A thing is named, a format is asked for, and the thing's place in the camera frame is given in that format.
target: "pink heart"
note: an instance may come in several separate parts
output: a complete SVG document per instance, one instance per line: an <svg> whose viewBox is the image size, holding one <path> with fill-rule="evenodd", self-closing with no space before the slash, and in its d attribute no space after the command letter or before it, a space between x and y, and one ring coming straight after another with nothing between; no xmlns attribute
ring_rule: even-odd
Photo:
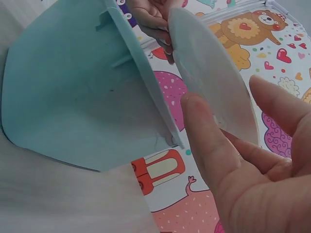
<svg viewBox="0 0 311 233"><path fill-rule="evenodd" d="M306 55L303 54L303 53L298 53L298 56L299 56L300 59L304 59L306 57Z"/></svg>
<svg viewBox="0 0 311 233"><path fill-rule="evenodd" d="M271 66L269 62L265 62L265 63L264 63L264 68L265 68L265 69L269 69L269 70L274 69L274 67Z"/></svg>

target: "red heart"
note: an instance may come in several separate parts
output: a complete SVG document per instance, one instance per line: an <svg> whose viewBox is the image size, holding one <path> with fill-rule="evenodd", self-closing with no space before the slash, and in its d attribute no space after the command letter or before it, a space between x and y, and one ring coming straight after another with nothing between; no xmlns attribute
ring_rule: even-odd
<svg viewBox="0 0 311 233"><path fill-rule="evenodd" d="M265 63L264 63L264 68L265 68L265 69L274 69L274 67L271 66L269 62L265 62Z"/></svg>
<svg viewBox="0 0 311 233"><path fill-rule="evenodd" d="M296 49L296 46L294 45L294 43L291 43L288 45L289 47L293 48L293 49Z"/></svg>
<svg viewBox="0 0 311 233"><path fill-rule="evenodd" d="M252 28L247 25L247 23L241 23L240 29L250 31Z"/></svg>
<svg viewBox="0 0 311 233"><path fill-rule="evenodd" d="M153 50L152 54L156 56L158 59L167 60L165 53L164 53L164 49L162 47L156 50Z"/></svg>
<svg viewBox="0 0 311 233"><path fill-rule="evenodd" d="M299 41L299 40L301 40L301 38L299 38L299 37L298 37L298 36L296 36L296 35L295 35L294 39L295 39L295 41Z"/></svg>
<svg viewBox="0 0 311 233"><path fill-rule="evenodd" d="M279 59L280 61L283 61L283 62L286 62L286 63L292 63L291 58L287 56L286 49L279 49L277 51L276 58Z"/></svg>
<svg viewBox="0 0 311 233"><path fill-rule="evenodd" d="M306 46L305 43L302 43L302 44L300 44L299 46L302 47L302 48L304 48L305 50L307 49L307 46Z"/></svg>

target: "finger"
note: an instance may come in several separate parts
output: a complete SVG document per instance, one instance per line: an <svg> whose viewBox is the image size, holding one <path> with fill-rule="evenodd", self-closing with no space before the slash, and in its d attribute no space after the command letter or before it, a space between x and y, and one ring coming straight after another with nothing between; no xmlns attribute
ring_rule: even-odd
<svg viewBox="0 0 311 233"><path fill-rule="evenodd" d="M245 142L224 130L222 132L238 150L243 159L257 167L262 174L266 174L284 159L282 156L264 150L252 143Z"/></svg>
<svg viewBox="0 0 311 233"><path fill-rule="evenodd" d="M170 65L174 65L175 61L174 61L174 58L173 58L173 54L167 54L165 52L165 56L167 58L167 61L169 62Z"/></svg>
<svg viewBox="0 0 311 233"><path fill-rule="evenodd" d="M164 30L160 29L152 29L145 26L140 25L141 30L146 33L148 36L153 37L157 40L165 41L166 45L171 45L171 37L170 34Z"/></svg>
<svg viewBox="0 0 311 233"><path fill-rule="evenodd" d="M142 26L152 29L158 29L159 27L168 28L168 23L166 20L164 20L162 17L152 16L143 8L134 8L132 10L132 14L137 22L139 22L139 24Z"/></svg>
<svg viewBox="0 0 311 233"><path fill-rule="evenodd" d="M293 136L299 122L311 114L310 105L275 84L252 76L249 85L259 108L289 136Z"/></svg>
<svg viewBox="0 0 311 233"><path fill-rule="evenodd" d="M162 41L160 40L156 40L157 43L164 49L164 52L167 54L167 55L171 55L173 53L173 47L171 45L167 45L167 44L164 44Z"/></svg>
<svg viewBox="0 0 311 233"><path fill-rule="evenodd" d="M221 180L240 168L240 157L215 124L208 104L198 95L183 95L181 105L193 156L203 161L209 187L216 191Z"/></svg>

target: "fingertip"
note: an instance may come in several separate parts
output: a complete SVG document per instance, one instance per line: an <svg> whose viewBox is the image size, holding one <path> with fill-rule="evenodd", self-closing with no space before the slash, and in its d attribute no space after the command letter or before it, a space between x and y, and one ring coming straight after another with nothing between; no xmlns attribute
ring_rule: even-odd
<svg viewBox="0 0 311 233"><path fill-rule="evenodd" d="M181 107L184 114L188 111L191 112L191 114L195 114L199 110L205 110L207 108L207 103L200 95L188 92L181 97Z"/></svg>

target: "light blue plastic piece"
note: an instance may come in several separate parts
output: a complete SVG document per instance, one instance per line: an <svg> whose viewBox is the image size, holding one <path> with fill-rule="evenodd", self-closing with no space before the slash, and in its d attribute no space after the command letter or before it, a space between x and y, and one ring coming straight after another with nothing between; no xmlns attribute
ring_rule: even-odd
<svg viewBox="0 0 311 233"><path fill-rule="evenodd" d="M20 147L99 171L163 150L170 114L158 104L159 114L141 77L164 103L114 0L59 0L9 49L4 131Z"/></svg>

